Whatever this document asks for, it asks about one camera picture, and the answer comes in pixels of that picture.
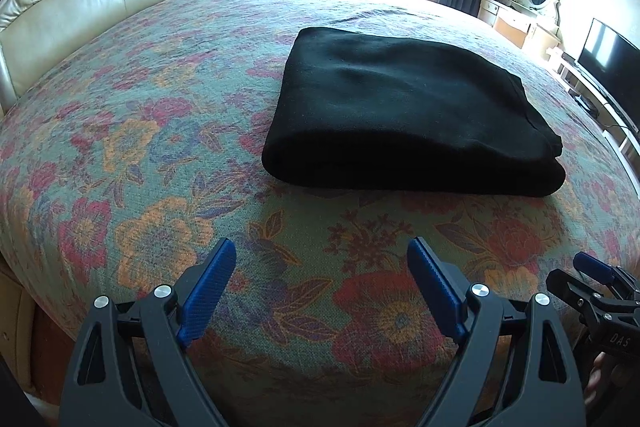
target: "white drawer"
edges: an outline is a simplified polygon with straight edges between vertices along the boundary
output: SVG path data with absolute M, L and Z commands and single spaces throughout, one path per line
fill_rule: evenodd
M 480 1 L 480 7 L 485 9 L 485 10 L 487 10 L 489 13 L 492 13 L 494 15 L 498 15 L 499 6 L 497 4 L 492 3 L 491 1 L 481 0 Z
M 529 27 L 533 22 L 533 20 L 526 15 L 516 12 L 516 10 L 508 10 L 505 8 L 500 8 L 498 10 L 498 17 L 505 21 L 509 26 L 512 26 L 523 33 L 527 33 L 529 31 Z
M 491 12 L 488 12 L 484 8 L 481 8 L 480 11 L 478 12 L 478 18 L 481 21 L 486 22 L 489 26 L 494 26 L 496 16 Z

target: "folded cloth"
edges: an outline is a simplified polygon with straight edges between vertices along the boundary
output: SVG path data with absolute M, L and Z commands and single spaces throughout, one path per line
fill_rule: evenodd
M 521 80 L 479 55 L 306 28 L 262 165 L 305 187 L 546 196 L 564 182 L 561 153 Z

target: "tv stand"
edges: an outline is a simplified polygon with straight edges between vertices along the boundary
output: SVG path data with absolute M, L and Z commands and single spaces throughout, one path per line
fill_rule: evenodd
M 619 114 L 615 105 L 600 92 L 588 77 L 562 58 L 561 49 L 550 48 L 546 52 L 550 56 L 546 68 L 561 86 L 569 93 L 577 92 L 582 97 L 588 98 L 596 107 L 598 117 L 591 118 L 598 124 L 602 135 L 622 163 L 640 200 L 640 181 L 638 179 L 640 143 L 638 143 L 637 128 Z

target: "vanity table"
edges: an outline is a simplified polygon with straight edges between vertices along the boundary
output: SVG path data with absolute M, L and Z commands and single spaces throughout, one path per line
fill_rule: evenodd
M 531 57 L 547 60 L 561 43 L 558 0 L 480 0 L 478 18 Z

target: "finger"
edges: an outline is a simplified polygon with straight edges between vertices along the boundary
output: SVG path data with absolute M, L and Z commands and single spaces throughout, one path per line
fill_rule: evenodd
M 591 402 L 593 402 L 596 399 L 596 395 L 597 393 L 593 391 L 589 396 L 587 396 L 587 398 L 584 399 L 584 404 L 589 405 Z
M 611 382 L 616 387 L 625 387 L 633 375 L 633 367 L 619 363 L 611 371 Z
M 584 390 L 585 395 L 591 394 L 592 391 L 595 392 L 596 387 L 600 383 L 601 376 L 602 376 L 602 372 L 599 369 L 595 369 L 594 371 L 591 372 L 589 381 L 587 383 L 587 387 Z
M 602 364 L 604 363 L 604 361 L 607 359 L 607 354 L 606 353 L 600 353 L 594 360 L 593 360 L 593 367 L 602 367 Z

